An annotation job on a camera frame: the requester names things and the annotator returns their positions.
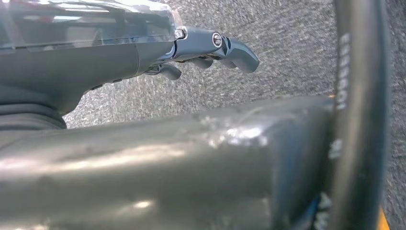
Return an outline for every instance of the cable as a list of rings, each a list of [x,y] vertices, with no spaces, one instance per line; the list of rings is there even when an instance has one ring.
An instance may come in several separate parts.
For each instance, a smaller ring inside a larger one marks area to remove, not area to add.
[[[376,228],[388,149],[389,55],[383,0],[336,0],[335,129],[316,230]]]

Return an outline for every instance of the gray carpet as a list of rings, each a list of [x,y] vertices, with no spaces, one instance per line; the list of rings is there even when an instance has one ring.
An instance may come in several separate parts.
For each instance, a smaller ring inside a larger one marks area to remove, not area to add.
[[[195,113],[265,98],[332,91],[336,66],[332,0],[166,0],[184,24],[218,30],[249,44],[254,74],[180,66],[183,77],[140,76],[85,95],[68,126]],[[387,0],[392,32],[392,156],[385,209],[392,229],[406,229],[406,3]]]

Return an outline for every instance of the screw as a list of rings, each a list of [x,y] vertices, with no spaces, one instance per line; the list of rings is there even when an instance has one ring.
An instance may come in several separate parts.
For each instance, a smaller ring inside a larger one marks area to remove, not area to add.
[[[185,37],[185,33],[183,32],[183,30],[176,30],[175,31],[175,38],[176,39],[180,39],[180,38],[184,38]]]
[[[223,43],[223,40],[221,39],[221,35],[217,32],[213,34],[213,44],[215,47],[219,48],[221,44]]]

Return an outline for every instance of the bolt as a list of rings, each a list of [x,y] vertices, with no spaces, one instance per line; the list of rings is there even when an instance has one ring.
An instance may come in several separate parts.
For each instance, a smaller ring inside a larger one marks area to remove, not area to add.
[[[183,32],[183,30],[176,30],[175,31],[175,38],[176,39],[180,39],[180,38],[184,38],[185,37],[185,33]]]
[[[214,33],[213,34],[213,44],[215,47],[220,47],[221,44],[223,43],[223,40],[221,39],[221,35],[219,33]]]

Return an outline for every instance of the yellow object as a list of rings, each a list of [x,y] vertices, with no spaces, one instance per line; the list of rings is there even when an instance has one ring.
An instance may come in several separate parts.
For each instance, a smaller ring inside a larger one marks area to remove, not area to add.
[[[385,214],[383,213],[383,209],[379,209],[379,219],[378,219],[378,228],[377,230],[390,230],[388,221],[386,221]]]

